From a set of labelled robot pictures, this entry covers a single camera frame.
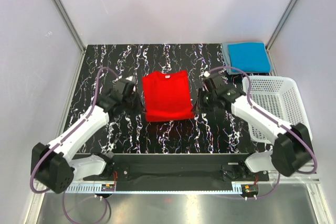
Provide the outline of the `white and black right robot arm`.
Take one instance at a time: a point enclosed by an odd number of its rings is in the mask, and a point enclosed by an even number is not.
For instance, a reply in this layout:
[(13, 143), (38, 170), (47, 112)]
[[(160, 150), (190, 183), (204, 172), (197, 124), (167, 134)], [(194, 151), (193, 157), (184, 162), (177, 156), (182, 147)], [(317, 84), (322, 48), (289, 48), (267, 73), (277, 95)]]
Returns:
[(316, 161), (309, 130), (304, 124), (281, 120), (255, 103), (249, 91), (226, 84), (217, 73), (204, 73), (203, 83), (193, 107), (195, 112), (225, 110), (252, 125), (272, 145), (271, 151), (253, 153), (244, 160), (238, 167), (242, 179), (250, 180), (264, 170), (275, 170), (289, 177), (299, 173), (307, 162)]

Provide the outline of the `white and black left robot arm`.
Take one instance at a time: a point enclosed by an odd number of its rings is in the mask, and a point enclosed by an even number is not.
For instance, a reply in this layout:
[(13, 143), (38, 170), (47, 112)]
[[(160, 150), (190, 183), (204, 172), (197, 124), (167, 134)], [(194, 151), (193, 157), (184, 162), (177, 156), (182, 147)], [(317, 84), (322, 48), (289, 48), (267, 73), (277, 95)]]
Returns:
[(67, 131), (46, 145), (38, 143), (33, 147), (31, 179), (38, 180), (57, 194), (66, 191), (73, 181), (88, 176), (109, 179), (113, 175), (112, 153), (95, 153), (80, 159), (74, 156), (88, 139), (114, 118), (123, 113), (141, 112), (144, 107), (134, 78), (119, 79)]

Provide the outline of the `red t-shirt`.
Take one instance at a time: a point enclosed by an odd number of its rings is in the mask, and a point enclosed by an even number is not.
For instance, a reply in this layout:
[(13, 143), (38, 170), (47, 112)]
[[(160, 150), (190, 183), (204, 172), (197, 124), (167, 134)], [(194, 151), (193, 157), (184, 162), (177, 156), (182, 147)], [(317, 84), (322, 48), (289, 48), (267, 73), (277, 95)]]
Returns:
[(194, 117), (187, 71), (155, 71), (142, 78), (148, 122), (188, 120)]

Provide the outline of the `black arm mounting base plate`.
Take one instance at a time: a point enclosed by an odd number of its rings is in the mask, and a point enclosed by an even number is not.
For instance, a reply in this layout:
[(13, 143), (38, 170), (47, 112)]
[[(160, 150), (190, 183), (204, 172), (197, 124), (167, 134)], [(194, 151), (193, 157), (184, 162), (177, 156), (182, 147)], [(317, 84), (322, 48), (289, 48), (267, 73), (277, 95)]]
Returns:
[(97, 175), (85, 181), (112, 182), (121, 191), (173, 192), (232, 190), (233, 182), (269, 181), (268, 172), (243, 172), (247, 154), (115, 154), (107, 179)]

